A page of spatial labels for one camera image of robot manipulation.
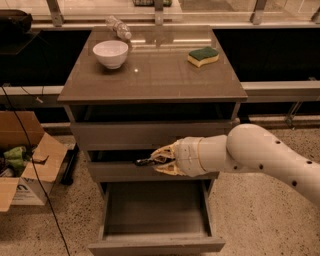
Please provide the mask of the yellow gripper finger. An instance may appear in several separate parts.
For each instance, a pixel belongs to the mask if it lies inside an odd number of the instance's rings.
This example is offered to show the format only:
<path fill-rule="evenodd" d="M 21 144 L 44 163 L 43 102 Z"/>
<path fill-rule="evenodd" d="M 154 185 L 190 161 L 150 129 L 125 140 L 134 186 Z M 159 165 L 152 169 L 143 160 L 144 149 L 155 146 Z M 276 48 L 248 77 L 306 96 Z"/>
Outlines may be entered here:
<path fill-rule="evenodd" d="M 167 164 L 155 165 L 153 169 L 157 172 L 164 173 L 171 176 L 183 176 L 184 173 L 178 168 L 174 162 Z"/>
<path fill-rule="evenodd" d="M 173 144 L 163 146 L 155 150 L 151 154 L 151 159 L 153 159 L 154 161 L 165 161 L 166 159 L 174 159 L 174 158 L 175 158 L 175 155 L 174 155 Z"/>

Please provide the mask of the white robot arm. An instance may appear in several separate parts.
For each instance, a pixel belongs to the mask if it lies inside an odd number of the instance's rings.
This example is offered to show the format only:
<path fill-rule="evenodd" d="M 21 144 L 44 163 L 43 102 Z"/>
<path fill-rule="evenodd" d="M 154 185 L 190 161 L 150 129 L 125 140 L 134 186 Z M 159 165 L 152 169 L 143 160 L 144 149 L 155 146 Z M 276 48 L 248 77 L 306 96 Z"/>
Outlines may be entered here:
<path fill-rule="evenodd" d="M 263 173 L 320 206 L 320 164 L 254 124 L 238 125 L 227 135 L 179 139 L 154 151 L 151 160 L 156 163 L 156 171 L 169 175 Z"/>

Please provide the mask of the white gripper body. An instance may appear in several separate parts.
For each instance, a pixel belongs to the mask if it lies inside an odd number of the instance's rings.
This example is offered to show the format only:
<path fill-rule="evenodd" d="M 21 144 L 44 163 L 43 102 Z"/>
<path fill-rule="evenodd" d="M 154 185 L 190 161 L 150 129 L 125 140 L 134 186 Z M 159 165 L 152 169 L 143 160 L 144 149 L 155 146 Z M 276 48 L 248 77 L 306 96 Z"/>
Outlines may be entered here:
<path fill-rule="evenodd" d="M 198 146 L 201 140 L 202 137 L 186 137 L 175 143 L 176 166 L 186 176 L 196 177 L 204 174 L 198 153 Z"/>

